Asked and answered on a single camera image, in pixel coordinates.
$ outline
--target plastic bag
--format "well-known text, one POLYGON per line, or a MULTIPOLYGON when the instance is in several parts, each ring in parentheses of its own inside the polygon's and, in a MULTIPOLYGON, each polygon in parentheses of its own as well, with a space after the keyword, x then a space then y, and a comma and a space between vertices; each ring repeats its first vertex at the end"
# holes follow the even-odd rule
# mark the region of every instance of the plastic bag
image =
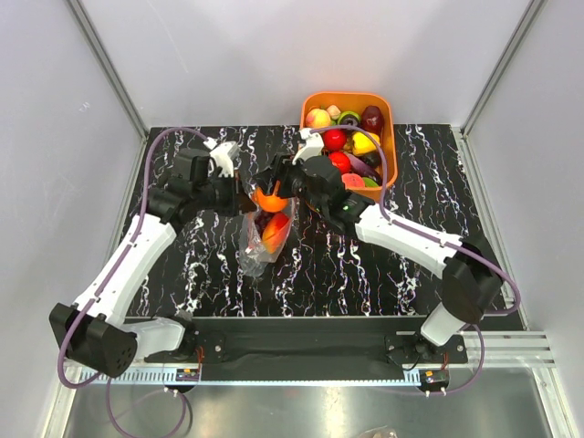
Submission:
POLYGON ((244 216, 239 237, 239 265, 245 276, 261 276, 269 263, 276 262, 290 234, 296 210, 297 199, 290 199, 287 207, 280 213, 270 214, 258 210, 244 216), (273 224, 278 222, 279 225, 282 224, 281 214, 286 215, 287 223, 284 226, 279 226, 277 232, 266 238, 264 231, 269 226, 270 221, 274 219, 273 224))
POLYGON ((398 438, 398 434, 388 426, 383 426, 364 432, 357 438, 398 438))

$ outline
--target reflective floor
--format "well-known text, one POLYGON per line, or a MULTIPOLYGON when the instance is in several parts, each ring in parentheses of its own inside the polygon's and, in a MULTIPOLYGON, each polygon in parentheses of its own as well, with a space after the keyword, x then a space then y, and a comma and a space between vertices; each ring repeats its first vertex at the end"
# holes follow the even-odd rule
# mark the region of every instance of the reflective floor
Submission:
MULTIPOLYGON (((470 371, 453 375, 455 386, 470 371)), ((154 389, 112 387, 114 412, 125 411, 154 389)), ((358 438, 386 425, 398 438, 551 436, 528 370, 485 370, 468 391, 429 400, 374 388, 257 387, 200 387, 187 398, 191 412, 177 437, 358 438)), ((160 394, 123 415, 120 424, 133 435, 159 437, 176 424, 180 411, 178 400, 160 394)), ((77 392, 65 436, 120 436, 108 421, 105 386, 77 392)))

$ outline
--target white wall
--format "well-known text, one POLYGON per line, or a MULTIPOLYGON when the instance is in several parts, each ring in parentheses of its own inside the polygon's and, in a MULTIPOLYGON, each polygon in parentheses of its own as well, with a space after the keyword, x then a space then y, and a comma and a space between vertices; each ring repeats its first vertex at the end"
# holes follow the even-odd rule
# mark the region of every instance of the white wall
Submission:
POLYGON ((580 0, 548 2, 470 137, 527 316, 551 339, 582 432, 583 16, 580 0))
POLYGON ((48 314, 99 272, 140 140, 62 0, 5 0, 0 58, 0 435, 36 437, 48 314))
POLYGON ((83 0, 150 125, 298 123, 329 89, 462 124, 527 0, 83 0))

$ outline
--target marble tabletop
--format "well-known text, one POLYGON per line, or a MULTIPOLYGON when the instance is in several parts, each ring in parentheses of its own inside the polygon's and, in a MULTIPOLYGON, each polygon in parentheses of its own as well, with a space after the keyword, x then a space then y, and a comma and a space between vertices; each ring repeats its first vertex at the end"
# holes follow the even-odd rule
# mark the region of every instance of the marble tabletop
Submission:
MULTIPOLYGON (((398 179, 385 206, 421 224, 468 235, 481 230, 473 196, 448 125, 395 125, 398 179)), ((163 128, 151 130, 149 146, 163 128)), ((268 165, 276 152, 293 151, 297 126, 201 127, 221 141, 237 141, 242 179, 268 165)), ((200 144, 171 134, 154 153, 151 183, 174 154, 200 144)), ((126 227, 138 212, 139 174, 126 227)), ((408 259, 378 246, 335 235, 300 207, 277 261, 258 278, 239 266, 242 218, 204 212, 179 235, 152 268, 133 300, 130 316, 297 317, 425 315, 439 302, 441 282, 408 259)), ((499 297, 494 307, 502 307, 499 297)))

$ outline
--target orange container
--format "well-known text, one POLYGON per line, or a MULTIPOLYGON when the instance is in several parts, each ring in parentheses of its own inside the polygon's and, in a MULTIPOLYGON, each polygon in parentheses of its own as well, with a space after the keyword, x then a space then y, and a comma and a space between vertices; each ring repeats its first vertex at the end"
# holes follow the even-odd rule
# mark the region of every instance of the orange container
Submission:
MULTIPOLYGON (((398 162, 395 153, 395 137, 393 134, 393 118, 391 116, 391 106, 384 98, 369 93, 347 93, 342 91, 330 91, 313 94, 304 101, 302 113, 300 114, 300 128, 304 128, 304 119, 309 111, 314 108, 328 108, 330 105, 337 105, 341 111, 355 111, 361 114, 369 105, 379 107, 385 125, 381 133, 381 148, 385 152, 388 167, 387 187, 391 187, 398 177, 398 162)), ((381 175, 381 166, 377 172, 381 175)), ((381 198, 381 187, 348 187, 355 193, 371 198, 376 203, 381 198)))

